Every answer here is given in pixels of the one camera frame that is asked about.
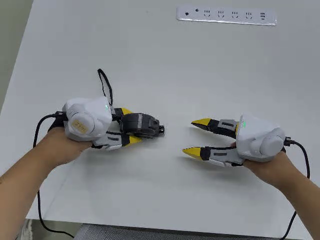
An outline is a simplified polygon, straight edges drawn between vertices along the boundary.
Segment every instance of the white table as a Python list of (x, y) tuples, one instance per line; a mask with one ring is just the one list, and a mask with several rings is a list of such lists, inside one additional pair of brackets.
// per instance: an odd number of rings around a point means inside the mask
[[(279, 123), (319, 170), (319, 1), (202, 1), (269, 8), (278, 26), (176, 20), (182, 0), (35, 0), (0, 117), (0, 174), (31, 147), (38, 120), (71, 98), (102, 95), (165, 124), (165, 137), (113, 152), (89, 150), (41, 187), (47, 220), (280, 237), (293, 208), (242, 167), (182, 153), (230, 140), (192, 127), (241, 113)], [(50, 121), (40, 131), (44, 136)], [(288, 149), (305, 171), (300, 150)], [(28, 218), (38, 218), (33, 204)], [(296, 219), (290, 237), (308, 239)]]

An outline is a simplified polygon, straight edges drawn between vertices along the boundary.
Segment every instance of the forearm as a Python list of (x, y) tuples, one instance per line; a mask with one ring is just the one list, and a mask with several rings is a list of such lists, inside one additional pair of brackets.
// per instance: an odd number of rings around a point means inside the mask
[(0, 239), (15, 239), (50, 171), (50, 156), (34, 148), (0, 178)]
[(299, 172), (292, 176), (291, 185), (279, 190), (290, 201), (313, 239), (320, 239), (320, 188)]

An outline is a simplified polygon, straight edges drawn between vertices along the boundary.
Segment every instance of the socket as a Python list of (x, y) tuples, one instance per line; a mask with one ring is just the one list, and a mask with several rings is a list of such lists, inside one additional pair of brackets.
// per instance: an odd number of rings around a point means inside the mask
[(181, 21), (276, 26), (276, 13), (270, 9), (182, 5), (176, 18)]

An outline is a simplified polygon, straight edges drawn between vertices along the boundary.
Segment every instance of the sticker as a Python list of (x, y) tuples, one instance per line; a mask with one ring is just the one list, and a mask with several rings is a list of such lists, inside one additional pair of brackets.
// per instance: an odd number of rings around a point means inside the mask
[(71, 125), (82, 134), (86, 134), (88, 131), (88, 128), (82, 122), (78, 121), (77, 119), (74, 120)]

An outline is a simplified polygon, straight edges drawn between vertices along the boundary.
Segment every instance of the hand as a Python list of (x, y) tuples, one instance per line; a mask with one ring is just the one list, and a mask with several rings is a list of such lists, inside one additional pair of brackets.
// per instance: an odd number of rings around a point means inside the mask
[(301, 175), (287, 155), (281, 151), (268, 162), (244, 161), (243, 165), (250, 169), (262, 181), (280, 191), (288, 188), (296, 176)]
[(55, 168), (76, 159), (91, 146), (92, 142), (77, 142), (67, 138), (63, 127), (55, 127), (36, 145), (34, 150), (40, 151), (40, 154)]

